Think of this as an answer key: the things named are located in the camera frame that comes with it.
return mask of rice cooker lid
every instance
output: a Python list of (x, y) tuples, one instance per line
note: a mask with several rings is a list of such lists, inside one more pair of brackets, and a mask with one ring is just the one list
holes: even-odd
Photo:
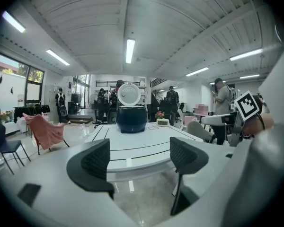
[(134, 106), (141, 99), (141, 91), (135, 84), (123, 84), (118, 90), (118, 99), (124, 106)]

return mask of bag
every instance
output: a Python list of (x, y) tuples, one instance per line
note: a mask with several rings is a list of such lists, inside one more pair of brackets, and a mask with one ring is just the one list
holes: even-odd
[(177, 96), (176, 96), (176, 92), (174, 90), (170, 91), (169, 102), (171, 104), (176, 104), (177, 103)]
[(230, 109), (231, 108), (231, 104), (233, 104), (235, 102), (235, 99), (237, 98), (237, 95), (236, 95), (236, 90), (233, 87), (227, 86), (227, 89), (229, 90), (229, 93), (230, 93), (230, 99), (228, 101), (229, 109)]
[(61, 93), (58, 93), (59, 97), (58, 97), (58, 106), (61, 107), (61, 106), (65, 106), (65, 100), (64, 100), (64, 94)]

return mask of ceiling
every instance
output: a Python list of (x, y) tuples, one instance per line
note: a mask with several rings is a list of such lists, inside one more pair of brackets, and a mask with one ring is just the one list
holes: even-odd
[[(2, 21), (0, 44), (63, 75), (265, 77), (282, 52), (274, 17), (261, 0), (19, 0), (9, 11), (26, 32)], [(136, 41), (131, 64), (125, 63), (127, 38)], [(258, 48), (264, 52), (229, 60)], [(209, 70), (185, 76), (203, 67)]]

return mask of tiled floor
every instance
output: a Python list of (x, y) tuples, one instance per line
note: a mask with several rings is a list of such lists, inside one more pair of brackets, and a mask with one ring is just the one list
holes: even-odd
[[(91, 110), (82, 110), (81, 114), (91, 114)], [(175, 127), (178, 128), (180, 124), (181, 122), (175, 123)], [(70, 147), (72, 147), (83, 143), (93, 131), (94, 125), (92, 123), (87, 125), (72, 123), (65, 126), (64, 138)], [(34, 137), (30, 138), (29, 133), (25, 136), (25, 134), (18, 132), (7, 137), (7, 140), (21, 140), (32, 161), (37, 157), (43, 157), (43, 155), (51, 153), (48, 150), (40, 148), (39, 156), (36, 141)], [(67, 148), (64, 142), (55, 145), (53, 151), (61, 148)], [(26, 167), (29, 167), (29, 161), (22, 148), (20, 147), (17, 152)], [(6, 158), (15, 175), (12, 175), (4, 164), (0, 167), (0, 180), (12, 181), (12, 178), (17, 177), (17, 172), (23, 166), (16, 163), (12, 154), (6, 154)], [(170, 218), (169, 214), (174, 201), (172, 191), (176, 186), (177, 177), (175, 170), (171, 169), (143, 179), (112, 183), (115, 186), (114, 201), (140, 226), (154, 226)]]

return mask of rice cooker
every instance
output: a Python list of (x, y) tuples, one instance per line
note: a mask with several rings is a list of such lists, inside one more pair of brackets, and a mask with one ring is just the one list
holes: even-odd
[(117, 109), (116, 123), (121, 133), (135, 133), (145, 130), (147, 123), (146, 108), (136, 106), (141, 99), (141, 91), (135, 84), (123, 84), (118, 90), (122, 106)]

